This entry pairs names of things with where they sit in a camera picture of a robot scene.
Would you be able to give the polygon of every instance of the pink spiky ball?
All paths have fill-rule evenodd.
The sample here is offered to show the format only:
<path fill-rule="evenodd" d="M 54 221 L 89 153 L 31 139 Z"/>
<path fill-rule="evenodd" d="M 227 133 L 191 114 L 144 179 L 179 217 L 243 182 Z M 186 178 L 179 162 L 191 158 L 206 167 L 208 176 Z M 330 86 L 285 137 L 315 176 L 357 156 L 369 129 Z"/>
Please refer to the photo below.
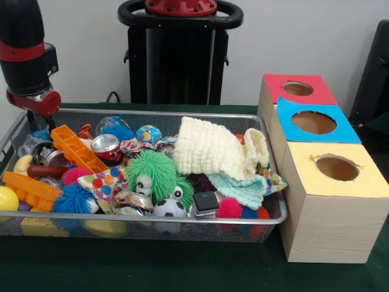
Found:
<path fill-rule="evenodd" d="M 82 167 L 74 167 L 63 174 L 63 185 L 69 186 L 71 184 L 75 184 L 77 183 L 77 178 L 81 178 L 82 176 L 91 174 L 92 173 L 88 169 L 84 169 Z"/>

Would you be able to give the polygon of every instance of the wooden box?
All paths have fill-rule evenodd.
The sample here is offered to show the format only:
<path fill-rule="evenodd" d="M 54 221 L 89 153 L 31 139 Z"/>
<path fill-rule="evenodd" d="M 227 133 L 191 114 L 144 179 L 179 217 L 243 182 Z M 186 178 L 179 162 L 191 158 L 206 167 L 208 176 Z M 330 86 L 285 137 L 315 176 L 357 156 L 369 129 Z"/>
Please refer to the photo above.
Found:
<path fill-rule="evenodd" d="M 269 140 L 278 170 L 282 169 L 287 141 L 360 143 L 337 105 L 305 105 L 282 97 L 274 107 Z"/>
<path fill-rule="evenodd" d="M 337 105 L 329 88 L 320 75 L 264 74 L 258 105 L 258 116 L 262 117 L 269 132 L 274 105 L 282 96 L 292 102 L 312 105 Z"/>
<path fill-rule="evenodd" d="M 281 175 L 288 261 L 365 263 L 389 211 L 389 186 L 365 148 L 288 142 Z"/>

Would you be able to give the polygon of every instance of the black cable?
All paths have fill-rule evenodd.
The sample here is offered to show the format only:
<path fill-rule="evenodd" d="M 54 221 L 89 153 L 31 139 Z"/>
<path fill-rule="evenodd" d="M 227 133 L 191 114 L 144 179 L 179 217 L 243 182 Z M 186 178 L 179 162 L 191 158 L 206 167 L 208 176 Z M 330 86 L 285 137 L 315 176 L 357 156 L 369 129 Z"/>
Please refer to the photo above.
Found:
<path fill-rule="evenodd" d="M 116 100 L 117 100 L 117 103 L 120 103 L 120 98 L 119 98 L 119 95 L 117 94 L 116 91 L 111 91 L 109 94 L 108 94 L 108 97 L 107 97 L 107 101 L 106 102 L 109 102 L 111 100 L 111 97 L 112 96 L 116 96 Z"/>

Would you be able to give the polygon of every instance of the black square object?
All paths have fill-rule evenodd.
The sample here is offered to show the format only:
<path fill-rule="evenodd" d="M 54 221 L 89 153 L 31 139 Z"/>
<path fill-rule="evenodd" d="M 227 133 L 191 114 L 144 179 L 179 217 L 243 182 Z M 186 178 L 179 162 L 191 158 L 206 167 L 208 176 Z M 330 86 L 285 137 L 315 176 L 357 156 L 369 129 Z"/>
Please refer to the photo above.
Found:
<path fill-rule="evenodd" d="M 193 195 L 194 203 L 198 211 L 219 209 L 218 199 L 214 192 L 201 192 Z"/>

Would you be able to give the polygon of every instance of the metal basket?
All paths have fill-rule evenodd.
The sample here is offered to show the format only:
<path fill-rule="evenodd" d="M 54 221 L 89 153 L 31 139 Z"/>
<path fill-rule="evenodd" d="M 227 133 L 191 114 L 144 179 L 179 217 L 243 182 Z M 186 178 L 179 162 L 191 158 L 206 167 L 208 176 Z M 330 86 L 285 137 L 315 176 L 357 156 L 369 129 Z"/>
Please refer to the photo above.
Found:
<path fill-rule="evenodd" d="M 191 116 L 223 125 L 234 134 L 244 133 L 248 128 L 256 128 L 261 130 L 267 138 L 262 120 L 250 115 L 61 109 L 53 118 L 58 126 L 66 124 L 77 131 L 86 123 L 90 123 L 94 129 L 97 123 L 106 116 L 119 116 L 132 129 L 152 124 L 158 127 L 165 136 L 178 134 L 181 117 Z M 45 127 L 41 119 L 38 119 L 38 124 Z M 0 142 L 1 175 L 6 170 L 12 171 L 18 160 L 15 150 L 22 145 L 29 133 L 26 115 L 22 114 Z M 270 166 L 275 169 L 271 150 Z M 139 217 L 3 211 L 0 212 L 0 235 L 262 243 L 275 224 L 283 222 L 287 215 L 284 196 L 281 192 L 265 197 L 263 206 L 269 211 L 271 219 Z"/>

